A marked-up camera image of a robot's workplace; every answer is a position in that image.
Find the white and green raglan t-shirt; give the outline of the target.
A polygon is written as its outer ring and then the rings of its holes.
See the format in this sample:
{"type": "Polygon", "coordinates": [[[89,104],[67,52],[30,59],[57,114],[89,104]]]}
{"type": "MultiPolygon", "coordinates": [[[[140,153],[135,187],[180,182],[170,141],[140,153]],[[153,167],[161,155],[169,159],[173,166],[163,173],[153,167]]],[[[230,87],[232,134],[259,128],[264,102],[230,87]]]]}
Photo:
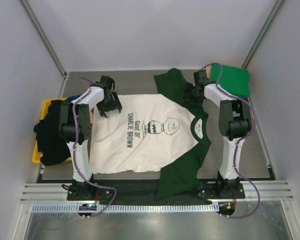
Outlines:
{"type": "Polygon", "coordinates": [[[121,111],[94,115],[89,164],[94,174],[158,172],[156,199],[199,185],[209,151],[208,114],[184,102],[189,85],[179,69],[154,76],[156,94],[120,95],[121,111]]]}

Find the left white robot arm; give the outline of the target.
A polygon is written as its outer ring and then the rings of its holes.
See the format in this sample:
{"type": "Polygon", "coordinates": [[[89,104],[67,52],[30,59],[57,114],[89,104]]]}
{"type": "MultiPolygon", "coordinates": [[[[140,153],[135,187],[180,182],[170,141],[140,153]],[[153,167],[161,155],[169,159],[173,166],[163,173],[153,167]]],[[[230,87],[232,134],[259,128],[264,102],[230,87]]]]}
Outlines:
{"type": "Polygon", "coordinates": [[[106,75],[96,82],[83,77],[79,80],[87,83],[87,90],[78,98],[64,101],[60,106],[58,131],[69,149],[73,167],[71,185],[62,185],[62,188],[68,192],[69,200],[91,200],[100,189],[112,192],[115,198],[116,188],[94,183],[88,150],[92,135],[92,111],[96,109],[97,114],[106,118],[108,112],[122,110],[115,92],[115,81],[106,75]]]}

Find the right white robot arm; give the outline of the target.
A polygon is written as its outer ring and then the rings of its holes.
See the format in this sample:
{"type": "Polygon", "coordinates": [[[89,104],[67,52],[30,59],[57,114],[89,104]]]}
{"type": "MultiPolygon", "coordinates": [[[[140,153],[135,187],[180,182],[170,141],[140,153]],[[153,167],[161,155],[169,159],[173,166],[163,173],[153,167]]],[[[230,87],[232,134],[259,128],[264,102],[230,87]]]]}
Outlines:
{"type": "Polygon", "coordinates": [[[194,84],[188,84],[183,92],[182,102],[195,105],[205,99],[212,101],[219,108],[218,130],[223,137],[222,163],[217,172],[216,183],[202,189],[204,199],[230,199],[243,192],[239,171],[241,151],[245,139],[256,126],[253,108],[248,99],[226,91],[219,84],[222,72],[216,81],[210,80],[205,68],[193,73],[194,84]]]}

